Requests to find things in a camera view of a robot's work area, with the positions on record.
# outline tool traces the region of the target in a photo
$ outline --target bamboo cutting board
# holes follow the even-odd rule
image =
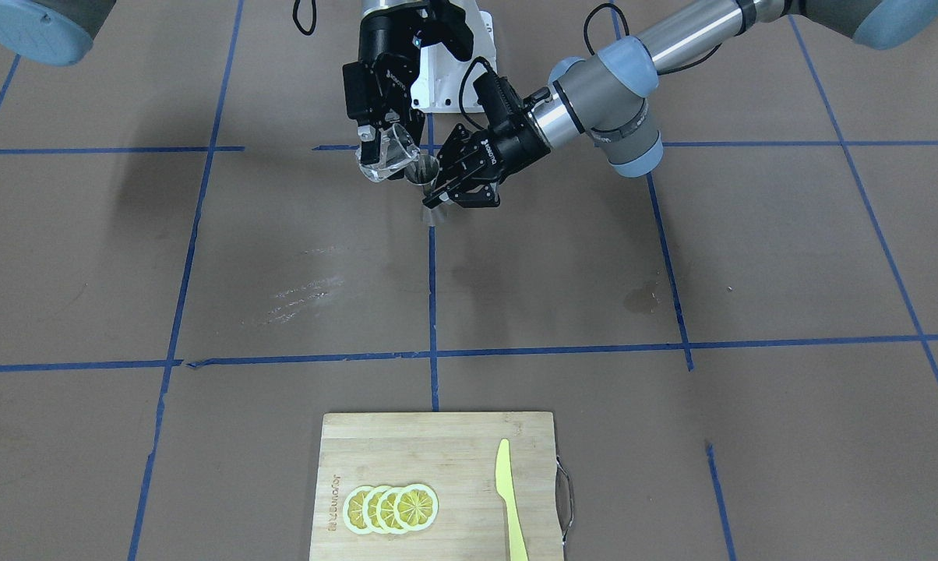
[[[323,418],[310,561],[509,560],[507,516],[494,469],[511,443],[529,561],[562,561],[555,511],[552,413],[334,413]],[[362,485],[424,483],[438,494],[429,529],[358,535],[345,497]]]

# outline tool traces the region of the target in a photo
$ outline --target robotic arm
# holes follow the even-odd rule
[[[362,163],[374,161],[385,125],[409,125],[420,137],[423,114],[410,110],[407,92],[416,78],[418,26],[440,21],[431,14],[454,8],[440,4],[447,2],[365,0],[361,60],[344,69],[348,114],[358,121],[362,138]],[[425,8],[426,18],[417,15]],[[590,59],[561,61],[548,85],[524,99],[508,79],[487,72],[473,87],[489,125],[476,132],[455,128],[439,152],[440,174],[424,205],[498,206],[498,185],[509,175],[584,133],[623,177],[653,171],[664,149],[647,99],[659,75],[697,60],[757,22],[787,14],[806,16],[859,44],[889,49],[926,28],[938,16],[938,0],[696,0]],[[435,41],[460,28],[444,23],[437,29]],[[449,41],[454,41],[445,43],[450,50],[456,46],[452,53],[467,60],[471,44],[458,50],[465,39]]]
[[[460,61],[473,53],[466,13],[448,0],[363,0],[358,61],[344,66],[348,117],[358,122],[359,164],[376,166],[383,134],[400,125],[413,146],[424,130],[423,111],[411,106],[420,74],[420,49],[444,43]],[[402,170],[390,178],[402,177]]]

